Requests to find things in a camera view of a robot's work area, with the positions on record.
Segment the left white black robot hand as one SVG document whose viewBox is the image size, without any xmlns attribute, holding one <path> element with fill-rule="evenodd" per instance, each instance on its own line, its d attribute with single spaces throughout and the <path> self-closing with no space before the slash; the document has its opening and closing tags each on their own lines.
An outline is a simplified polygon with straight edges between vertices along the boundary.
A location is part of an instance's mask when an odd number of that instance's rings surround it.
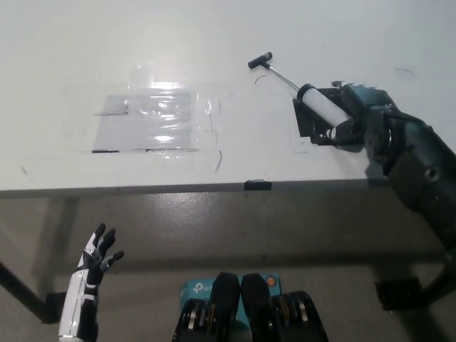
<svg viewBox="0 0 456 342">
<path fill-rule="evenodd" d="M 99 285 L 104 273 L 117 261 L 124 257 L 124 251 L 107 255 L 109 248 L 116 240 L 115 229 L 105 233 L 106 225 L 101 223 L 91 235 L 79 260 L 77 271 L 84 271 L 86 283 L 95 286 Z"/>
</svg>

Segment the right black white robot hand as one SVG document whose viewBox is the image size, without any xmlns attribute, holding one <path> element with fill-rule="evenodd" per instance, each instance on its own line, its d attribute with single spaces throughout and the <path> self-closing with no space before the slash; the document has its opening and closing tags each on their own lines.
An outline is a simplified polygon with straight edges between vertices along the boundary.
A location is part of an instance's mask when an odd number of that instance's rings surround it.
<svg viewBox="0 0 456 342">
<path fill-rule="evenodd" d="M 359 145 L 372 110 L 397 109 L 388 93 L 376 87 L 342 81 L 334 81 L 332 86 L 338 89 L 349 118 L 324 133 L 314 131 L 312 142 L 317 145 Z"/>
</svg>

